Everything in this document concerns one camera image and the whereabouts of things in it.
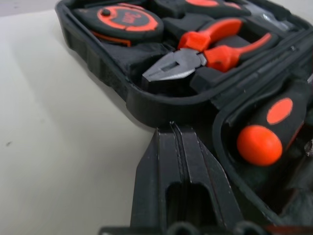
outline tape measure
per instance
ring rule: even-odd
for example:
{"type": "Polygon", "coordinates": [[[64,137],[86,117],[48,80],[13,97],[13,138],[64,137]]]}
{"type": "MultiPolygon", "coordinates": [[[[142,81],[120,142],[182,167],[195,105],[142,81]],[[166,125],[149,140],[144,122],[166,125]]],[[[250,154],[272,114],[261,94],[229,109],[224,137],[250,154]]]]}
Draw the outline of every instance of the tape measure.
{"type": "Polygon", "coordinates": [[[106,41],[130,47],[137,43],[162,40],[162,20],[140,6],[120,3],[75,9],[74,13],[96,37],[106,41]]]}

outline screwdriver handle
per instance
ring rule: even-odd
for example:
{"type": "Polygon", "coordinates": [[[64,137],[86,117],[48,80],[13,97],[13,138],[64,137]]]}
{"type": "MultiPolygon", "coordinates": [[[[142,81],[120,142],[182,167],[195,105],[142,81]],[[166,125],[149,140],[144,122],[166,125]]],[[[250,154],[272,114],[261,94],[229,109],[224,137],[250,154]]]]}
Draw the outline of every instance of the screwdriver handle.
{"type": "Polygon", "coordinates": [[[311,84],[295,80],[283,94],[258,110],[238,136],[241,156],[258,166],[279,160],[302,127],[312,94],[311,84]]]}
{"type": "Polygon", "coordinates": [[[185,0],[186,12],[208,15],[212,18],[250,16],[251,12],[233,2],[222,0],[185,0]]]}

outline white table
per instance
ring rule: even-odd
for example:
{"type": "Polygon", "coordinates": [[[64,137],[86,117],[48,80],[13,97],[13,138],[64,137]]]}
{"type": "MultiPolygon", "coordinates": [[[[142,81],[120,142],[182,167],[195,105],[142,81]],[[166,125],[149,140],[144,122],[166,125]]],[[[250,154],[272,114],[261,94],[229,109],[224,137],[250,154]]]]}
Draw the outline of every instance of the white table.
{"type": "MultiPolygon", "coordinates": [[[[313,22],[311,1],[276,0],[313,22]]],[[[128,225],[153,131],[68,50],[53,10],[0,18],[0,235],[128,225]]]]}

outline tape measure lock button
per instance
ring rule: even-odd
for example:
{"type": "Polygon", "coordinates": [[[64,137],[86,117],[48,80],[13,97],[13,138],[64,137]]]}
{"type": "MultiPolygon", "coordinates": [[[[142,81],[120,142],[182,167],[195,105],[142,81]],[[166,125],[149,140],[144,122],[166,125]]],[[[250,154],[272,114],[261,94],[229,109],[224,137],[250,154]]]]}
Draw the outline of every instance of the tape measure lock button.
{"type": "Polygon", "coordinates": [[[109,9],[102,9],[101,15],[102,16],[109,16],[111,14],[111,11],[109,9]]]}

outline tool case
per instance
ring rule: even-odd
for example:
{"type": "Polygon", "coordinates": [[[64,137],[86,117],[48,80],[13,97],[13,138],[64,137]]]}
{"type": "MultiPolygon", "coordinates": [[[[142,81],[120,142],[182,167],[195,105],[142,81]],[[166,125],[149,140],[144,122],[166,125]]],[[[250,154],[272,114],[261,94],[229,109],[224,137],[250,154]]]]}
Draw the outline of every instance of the tool case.
{"type": "MultiPolygon", "coordinates": [[[[313,27],[273,2],[250,0],[294,28],[280,30],[254,16],[235,16],[244,19],[252,30],[245,36],[253,40],[257,32],[273,32],[278,37],[275,46],[256,53],[227,72],[202,67],[180,83],[174,81],[147,89],[142,83],[142,74],[162,56],[177,50],[184,33],[227,17],[197,13],[182,16],[179,1],[164,2],[162,5],[153,0],[62,0],[56,12],[67,46],[79,54],[96,77],[118,93],[136,119],[151,127],[161,128],[169,122],[193,127],[192,131],[222,165],[232,189],[249,201],[250,209],[255,209],[248,209],[244,216],[253,217],[258,212],[263,223],[312,225],[313,181],[303,180],[299,169],[310,165],[310,159],[304,157],[304,149],[313,138],[310,119],[313,113],[308,112],[295,142],[271,166],[259,167],[245,162],[236,148],[236,139],[255,110],[284,91],[290,81],[306,80],[313,73],[313,27]],[[108,43],[92,33],[77,14],[77,9],[84,12],[84,9],[119,3],[141,6],[162,18],[162,39],[145,41],[143,36],[142,43],[130,47],[108,43]]],[[[226,2],[241,4],[243,0],[226,2]]],[[[241,37],[235,41],[249,43],[241,37]]],[[[162,148],[166,145],[156,145],[149,154],[158,155],[162,148]]]]}

